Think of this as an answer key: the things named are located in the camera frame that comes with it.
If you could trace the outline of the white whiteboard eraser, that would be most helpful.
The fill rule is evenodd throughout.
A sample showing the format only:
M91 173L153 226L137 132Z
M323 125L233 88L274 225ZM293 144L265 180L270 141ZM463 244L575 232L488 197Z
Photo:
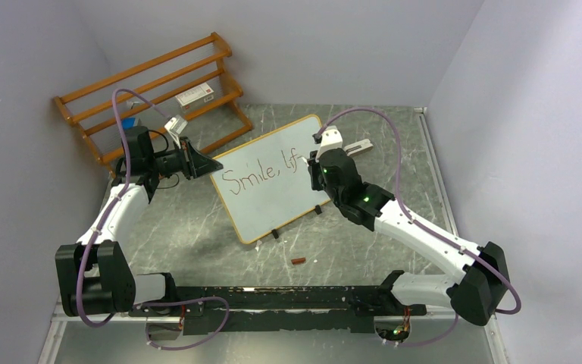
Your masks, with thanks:
M374 148L373 143L369 139L359 140L343 147L347 156L354 157L362 153L371 151Z

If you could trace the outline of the blue small object on rack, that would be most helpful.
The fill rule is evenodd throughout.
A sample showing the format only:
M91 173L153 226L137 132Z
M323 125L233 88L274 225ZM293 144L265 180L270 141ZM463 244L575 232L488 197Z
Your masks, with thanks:
M140 118L135 116L135 117L123 118L121 120L121 125L122 125L123 130L129 130L133 127L141 126L142 122L141 122Z

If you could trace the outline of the white red box on rack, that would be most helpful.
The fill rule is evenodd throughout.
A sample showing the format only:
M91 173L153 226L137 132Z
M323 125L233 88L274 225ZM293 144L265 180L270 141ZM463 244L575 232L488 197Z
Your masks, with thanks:
M182 112L189 113L214 100L214 90L207 83L201 83L175 96Z

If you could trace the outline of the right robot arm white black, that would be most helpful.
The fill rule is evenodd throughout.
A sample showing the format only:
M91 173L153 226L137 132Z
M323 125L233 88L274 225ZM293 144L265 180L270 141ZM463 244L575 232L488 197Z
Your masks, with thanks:
M396 314L405 306L452 309L473 325L486 325L499 312L508 290L505 252L457 237L408 209L392 193L364 182L342 149L309 154L311 188L324 191L340 214L369 231L397 240L432 262L439 275L401 273L379 293L380 308Z

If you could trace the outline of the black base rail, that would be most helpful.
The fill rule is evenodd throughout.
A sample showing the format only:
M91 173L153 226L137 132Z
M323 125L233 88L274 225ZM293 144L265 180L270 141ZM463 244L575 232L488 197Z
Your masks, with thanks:
M135 305L129 315L154 323L183 320L185 335L223 332L329 331L373 334L375 322L424 316L382 286L178 287L170 307Z

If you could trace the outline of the aluminium frame rail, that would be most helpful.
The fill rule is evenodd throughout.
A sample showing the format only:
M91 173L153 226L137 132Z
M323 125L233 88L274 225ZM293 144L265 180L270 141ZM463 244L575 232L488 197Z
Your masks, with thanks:
M123 315L103 328L94 329L55 305L50 326L39 354L39 363L106 363L134 348L139 322Z

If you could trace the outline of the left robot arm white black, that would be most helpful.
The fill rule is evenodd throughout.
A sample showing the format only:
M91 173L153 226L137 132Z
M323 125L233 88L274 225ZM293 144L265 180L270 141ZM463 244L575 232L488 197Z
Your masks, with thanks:
M55 254L61 304L70 317L129 312L144 303L160 315L170 315L179 306L172 275L133 274L121 244L152 201L161 177L182 174L192 180L224 166L186 137L173 149L156 152L149 134L144 126L125 130L127 147L105 207L76 243L60 246Z

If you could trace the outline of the yellow framed whiteboard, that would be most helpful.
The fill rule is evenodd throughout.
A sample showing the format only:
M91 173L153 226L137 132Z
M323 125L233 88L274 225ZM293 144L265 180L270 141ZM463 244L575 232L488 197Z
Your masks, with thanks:
M321 126L317 115L307 115L216 157L223 167L211 181L241 243L254 243L329 201L311 188L303 161L317 148L312 135Z

